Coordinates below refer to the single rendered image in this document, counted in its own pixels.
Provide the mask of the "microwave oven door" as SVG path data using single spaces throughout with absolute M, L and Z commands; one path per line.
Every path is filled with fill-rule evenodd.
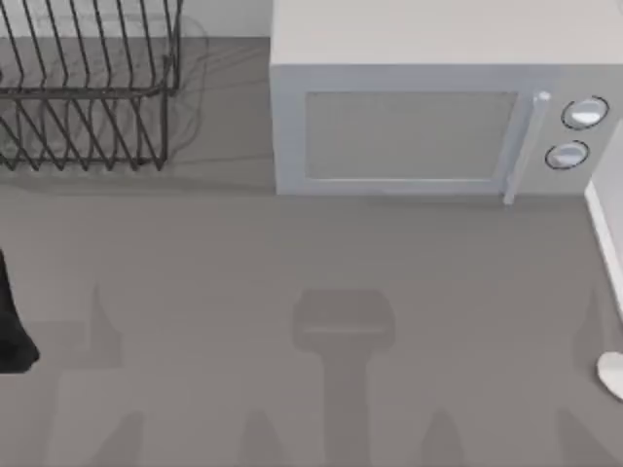
M 276 190 L 305 196 L 498 196 L 532 115 L 498 68 L 275 65 Z

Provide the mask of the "pale microwave oven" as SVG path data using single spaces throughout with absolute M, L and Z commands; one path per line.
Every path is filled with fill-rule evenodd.
M 517 198 L 582 195 L 623 121 L 623 0 L 274 0 L 275 65 L 430 65 L 498 68 L 551 93 Z M 599 96 L 608 115 L 575 131 L 572 101 Z M 544 156 L 573 140 L 589 158 L 570 170 Z

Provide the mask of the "small microwave knob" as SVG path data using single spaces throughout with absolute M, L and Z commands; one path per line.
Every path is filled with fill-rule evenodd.
M 552 146 L 545 154 L 546 165 L 553 170 L 570 170 L 582 165 L 590 156 L 590 148 L 582 141 Z

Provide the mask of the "large microwave knob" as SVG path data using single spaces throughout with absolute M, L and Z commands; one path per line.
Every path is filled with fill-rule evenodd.
M 609 104 L 599 96 L 570 102 L 562 113 L 562 123 L 575 131 L 597 126 L 609 113 Z

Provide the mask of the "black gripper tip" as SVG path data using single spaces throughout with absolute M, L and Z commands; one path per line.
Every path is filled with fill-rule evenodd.
M 39 359 L 40 351 L 19 318 L 0 249 L 0 375 L 25 374 Z

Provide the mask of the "white plate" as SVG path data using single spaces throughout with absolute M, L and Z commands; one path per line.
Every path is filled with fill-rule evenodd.
M 597 361 L 597 375 L 605 389 L 623 403 L 623 353 L 602 354 Z

